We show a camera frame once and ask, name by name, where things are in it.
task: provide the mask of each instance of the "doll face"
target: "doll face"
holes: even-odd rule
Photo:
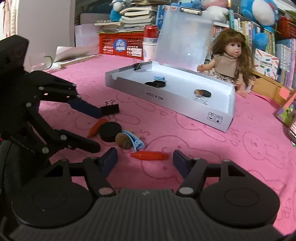
[[[242,45],[240,42],[232,42],[225,46],[225,52],[232,57],[239,57],[242,54]]]

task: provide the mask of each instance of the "doll hair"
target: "doll hair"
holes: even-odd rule
[[[242,73],[246,87],[248,87],[254,62],[250,48],[246,45],[246,38],[243,34],[231,28],[223,30],[216,38],[212,52],[213,54],[223,54],[226,45],[232,42],[239,42],[242,45],[242,54],[237,59],[237,68],[234,78],[238,79],[239,73]]]

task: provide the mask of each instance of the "red soda can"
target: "red soda can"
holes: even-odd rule
[[[156,43],[159,35],[159,29],[156,25],[146,25],[144,28],[144,39],[145,43]]]

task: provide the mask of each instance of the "white plush toy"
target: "white plush toy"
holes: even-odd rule
[[[226,23],[228,16],[228,9],[218,6],[209,6],[204,12],[209,12],[213,16],[215,22]]]

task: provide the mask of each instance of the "red plastic crate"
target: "red plastic crate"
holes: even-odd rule
[[[100,33],[99,34],[99,53],[100,54],[109,54],[109,55],[118,55],[123,57],[143,59],[143,38],[144,33]],[[125,41],[124,50],[120,49],[117,51],[114,47],[114,43],[122,39]],[[141,49],[141,56],[139,51],[135,52],[135,49]]]
[[[296,24],[289,18],[280,17],[277,24],[277,31],[280,32],[277,33],[280,39],[296,38]]]

